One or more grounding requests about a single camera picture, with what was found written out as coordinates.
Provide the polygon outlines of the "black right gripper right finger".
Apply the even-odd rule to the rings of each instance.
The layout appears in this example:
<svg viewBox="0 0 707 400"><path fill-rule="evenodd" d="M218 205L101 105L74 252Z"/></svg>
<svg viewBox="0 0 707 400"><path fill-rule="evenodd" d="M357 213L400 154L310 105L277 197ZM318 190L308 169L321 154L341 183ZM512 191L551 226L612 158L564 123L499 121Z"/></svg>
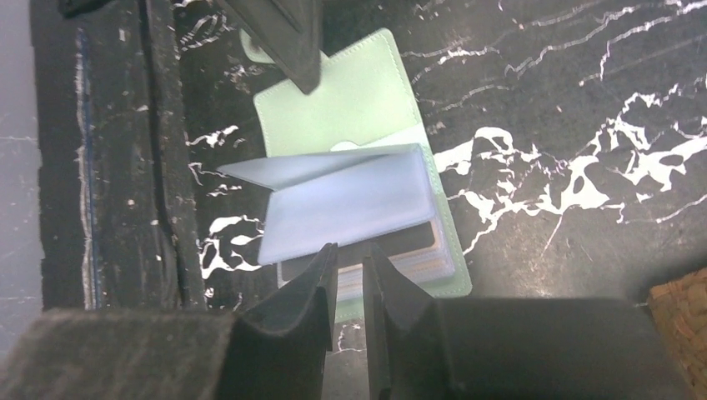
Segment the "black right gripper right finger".
<svg viewBox="0 0 707 400"><path fill-rule="evenodd" d="M652 320L615 298L436 298L363 261L373 399L690 399Z"/></svg>

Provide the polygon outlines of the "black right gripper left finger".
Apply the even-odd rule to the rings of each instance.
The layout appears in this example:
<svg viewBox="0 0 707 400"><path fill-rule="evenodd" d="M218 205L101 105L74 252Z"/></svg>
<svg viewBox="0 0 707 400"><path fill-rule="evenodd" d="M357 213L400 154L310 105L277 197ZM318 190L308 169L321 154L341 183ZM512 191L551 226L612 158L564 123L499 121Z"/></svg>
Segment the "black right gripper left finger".
<svg viewBox="0 0 707 400"><path fill-rule="evenodd" d="M245 312L44 313L1 368L4 399L318 399L338 248Z"/></svg>

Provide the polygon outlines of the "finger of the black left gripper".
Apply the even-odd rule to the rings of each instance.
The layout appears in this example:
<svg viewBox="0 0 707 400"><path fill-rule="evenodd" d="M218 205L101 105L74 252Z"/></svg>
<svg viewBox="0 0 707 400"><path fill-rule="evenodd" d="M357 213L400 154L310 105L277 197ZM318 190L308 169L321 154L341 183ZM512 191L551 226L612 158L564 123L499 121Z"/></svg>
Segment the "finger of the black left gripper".
<svg viewBox="0 0 707 400"><path fill-rule="evenodd" d="M222 9L304 94L320 82L323 3L316 0L220 1Z"/></svg>

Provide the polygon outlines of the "mint green card holder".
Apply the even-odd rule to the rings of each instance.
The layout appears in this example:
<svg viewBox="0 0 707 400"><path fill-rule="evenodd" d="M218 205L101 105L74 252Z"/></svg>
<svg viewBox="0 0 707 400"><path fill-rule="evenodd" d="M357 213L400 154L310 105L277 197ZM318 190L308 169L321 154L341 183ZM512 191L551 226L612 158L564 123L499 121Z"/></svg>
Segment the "mint green card holder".
<svg viewBox="0 0 707 400"><path fill-rule="evenodd" d="M302 93L285 80L253 103L264 157L219 171L270 190L258 263L279 264L432 222L436 243L388 257L436 298L472 284L418 104L385 28L321 62L319 85ZM338 269L336 318L363 314L363 261Z"/></svg>

